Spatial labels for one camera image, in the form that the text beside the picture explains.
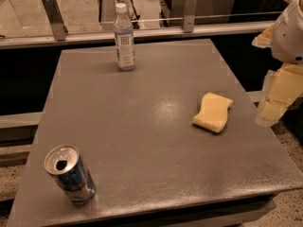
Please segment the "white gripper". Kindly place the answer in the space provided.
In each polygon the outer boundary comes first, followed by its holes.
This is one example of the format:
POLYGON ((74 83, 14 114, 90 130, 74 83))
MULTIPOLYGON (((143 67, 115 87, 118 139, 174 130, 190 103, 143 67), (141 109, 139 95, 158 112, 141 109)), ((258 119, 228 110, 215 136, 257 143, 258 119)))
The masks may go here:
POLYGON ((276 19, 252 41, 252 46, 271 48, 283 63, 269 70, 262 86, 256 123, 272 127, 303 93, 303 0, 292 0, 276 19))

